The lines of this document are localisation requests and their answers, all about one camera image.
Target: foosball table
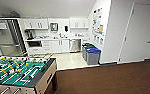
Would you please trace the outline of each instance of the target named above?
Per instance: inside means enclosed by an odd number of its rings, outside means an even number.
[[[0,94],[44,94],[57,90],[56,58],[0,56]]]

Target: upper cabinet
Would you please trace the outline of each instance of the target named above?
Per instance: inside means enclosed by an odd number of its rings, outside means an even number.
[[[88,19],[70,18],[70,28],[88,28]]]
[[[23,19],[26,29],[48,29],[47,19]]]

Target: countertop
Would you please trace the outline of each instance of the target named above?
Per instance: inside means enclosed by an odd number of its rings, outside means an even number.
[[[25,40],[25,41],[67,40],[67,39],[85,39],[85,38],[90,38],[90,37],[74,36],[74,37],[56,38],[56,39],[54,39],[53,37],[47,37],[47,38],[35,38],[35,39],[32,39],[32,40]]]

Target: coffee maker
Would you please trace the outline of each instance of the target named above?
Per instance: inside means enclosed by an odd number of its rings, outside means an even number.
[[[25,30],[25,33],[27,34],[27,40],[31,40],[31,39],[34,39],[33,37],[33,31],[31,30]]]

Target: ceiling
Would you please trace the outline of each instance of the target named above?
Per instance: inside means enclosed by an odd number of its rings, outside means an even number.
[[[0,0],[0,13],[21,17],[88,17],[97,0]]]

